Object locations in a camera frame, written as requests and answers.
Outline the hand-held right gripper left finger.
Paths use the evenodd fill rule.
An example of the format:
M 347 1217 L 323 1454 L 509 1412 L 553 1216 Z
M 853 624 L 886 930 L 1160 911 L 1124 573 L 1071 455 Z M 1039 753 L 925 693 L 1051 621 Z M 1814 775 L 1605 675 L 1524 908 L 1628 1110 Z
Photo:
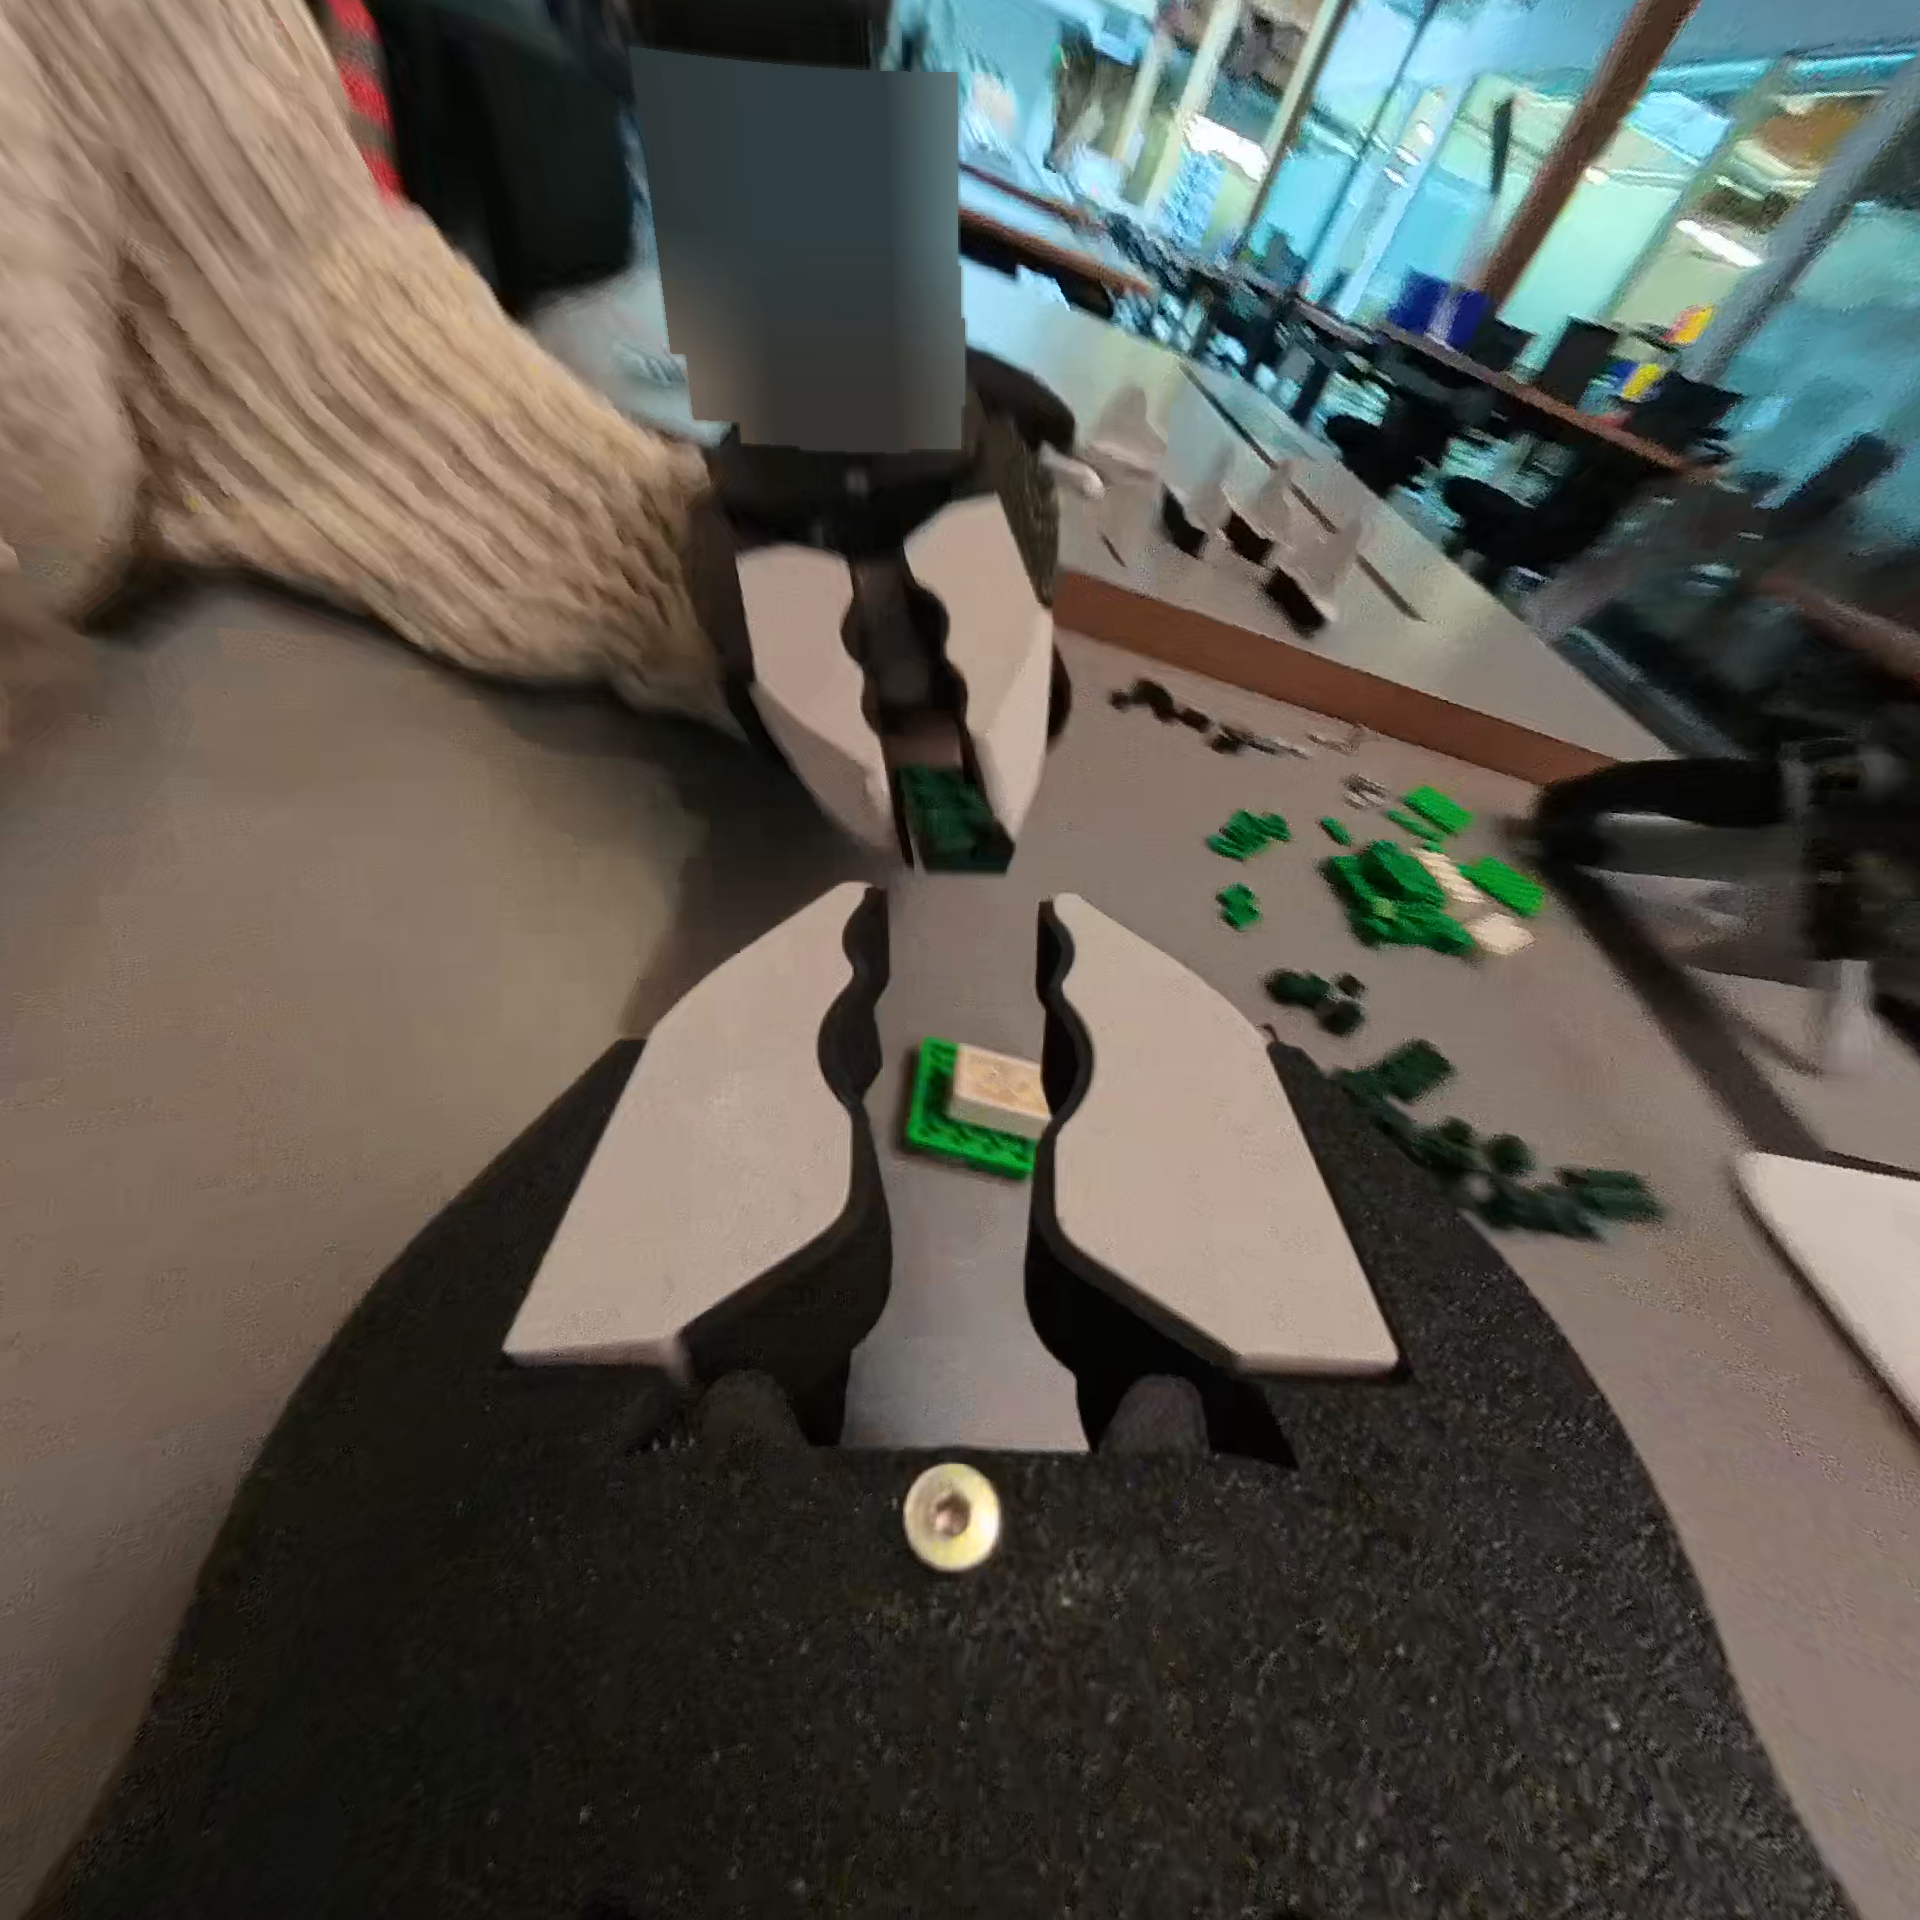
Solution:
M 509 1362 L 817 1382 L 874 1330 L 892 1283 L 867 1114 L 889 905 L 839 884 L 659 1020 L 505 1333 Z

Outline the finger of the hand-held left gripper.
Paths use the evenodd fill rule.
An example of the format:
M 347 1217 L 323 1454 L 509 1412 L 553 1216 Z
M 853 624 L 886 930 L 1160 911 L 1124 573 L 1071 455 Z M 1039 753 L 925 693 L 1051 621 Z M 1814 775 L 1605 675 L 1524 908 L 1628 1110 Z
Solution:
M 748 695 L 789 770 L 862 848 L 898 859 L 901 820 L 872 688 L 849 646 L 853 565 L 797 541 L 737 562 Z
M 995 493 L 953 500 L 906 541 L 945 615 L 963 757 L 997 828 L 1018 841 L 1048 756 L 1055 624 Z

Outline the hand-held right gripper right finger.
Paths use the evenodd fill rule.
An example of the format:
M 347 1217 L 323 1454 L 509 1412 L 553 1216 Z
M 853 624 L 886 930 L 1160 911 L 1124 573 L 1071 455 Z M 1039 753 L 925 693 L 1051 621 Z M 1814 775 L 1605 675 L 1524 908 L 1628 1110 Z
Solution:
M 1041 1221 L 1065 1258 L 1237 1373 L 1389 1378 L 1400 1348 L 1258 1027 L 1081 894 L 1041 925 L 1071 1057 Z

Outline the dark green lego brick stack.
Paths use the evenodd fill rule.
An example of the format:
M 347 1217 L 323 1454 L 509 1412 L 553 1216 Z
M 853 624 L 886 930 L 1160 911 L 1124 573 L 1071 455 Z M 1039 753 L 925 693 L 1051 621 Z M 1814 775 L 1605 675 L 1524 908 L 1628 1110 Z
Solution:
M 923 872 L 1000 876 L 1011 868 L 1015 839 L 965 770 L 937 763 L 898 765 L 894 794 L 908 852 Z

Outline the person's left forearm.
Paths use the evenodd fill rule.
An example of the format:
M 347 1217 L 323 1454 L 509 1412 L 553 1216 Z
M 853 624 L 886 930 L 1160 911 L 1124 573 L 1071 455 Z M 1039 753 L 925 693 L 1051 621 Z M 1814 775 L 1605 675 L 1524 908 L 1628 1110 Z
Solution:
M 729 734 L 703 457 L 376 182 L 307 3 L 5 3 L 5 695 L 132 564 Z

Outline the small black lego pieces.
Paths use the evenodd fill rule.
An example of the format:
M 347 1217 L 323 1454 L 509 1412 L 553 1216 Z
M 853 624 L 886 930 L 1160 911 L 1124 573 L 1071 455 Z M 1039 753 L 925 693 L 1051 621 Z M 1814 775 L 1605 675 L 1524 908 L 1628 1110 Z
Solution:
M 1147 711 L 1162 726 L 1188 731 L 1216 756 L 1239 756 L 1248 751 L 1253 743 L 1251 734 L 1177 698 L 1167 684 L 1156 679 L 1137 677 L 1130 684 L 1116 686 L 1111 690 L 1108 701 L 1116 711 Z

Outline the green lego base, tan brick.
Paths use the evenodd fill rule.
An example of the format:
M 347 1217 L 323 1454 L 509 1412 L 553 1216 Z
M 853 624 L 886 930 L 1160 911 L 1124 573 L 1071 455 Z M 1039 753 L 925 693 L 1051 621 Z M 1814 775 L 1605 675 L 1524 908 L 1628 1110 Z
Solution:
M 918 1042 L 901 1120 L 906 1151 L 1025 1183 L 1051 1121 L 1041 1062 L 940 1036 Z

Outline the scattered dark green lego pieces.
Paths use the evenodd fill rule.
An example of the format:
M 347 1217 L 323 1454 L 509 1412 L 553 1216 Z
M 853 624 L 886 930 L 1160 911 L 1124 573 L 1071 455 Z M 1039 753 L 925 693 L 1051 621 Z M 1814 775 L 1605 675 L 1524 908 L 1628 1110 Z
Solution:
M 1359 1065 L 1332 1067 L 1329 1078 L 1380 1139 L 1495 1232 L 1598 1239 L 1610 1228 L 1648 1228 L 1669 1214 L 1636 1170 L 1548 1168 L 1524 1136 L 1443 1114 L 1438 1098 L 1453 1089 L 1457 1065 L 1427 1037 L 1399 1042 Z

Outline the pile of bright green lego pieces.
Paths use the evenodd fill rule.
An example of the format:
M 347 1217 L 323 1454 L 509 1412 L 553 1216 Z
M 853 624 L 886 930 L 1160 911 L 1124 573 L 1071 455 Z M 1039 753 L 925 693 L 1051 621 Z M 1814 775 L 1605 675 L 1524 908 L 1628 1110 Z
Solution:
M 1298 878 L 1319 880 L 1359 945 L 1490 962 L 1536 941 L 1547 886 L 1504 855 L 1459 848 L 1472 810 L 1433 784 L 1393 794 L 1359 779 L 1349 797 L 1311 822 Z

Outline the white round-cornered base plate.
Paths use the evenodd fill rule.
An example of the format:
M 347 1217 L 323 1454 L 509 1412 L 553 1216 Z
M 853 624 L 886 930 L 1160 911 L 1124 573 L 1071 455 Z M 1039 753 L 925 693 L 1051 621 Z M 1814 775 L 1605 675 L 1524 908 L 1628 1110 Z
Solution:
M 1740 1199 L 1919 1425 L 1919 1176 L 1743 1154 Z

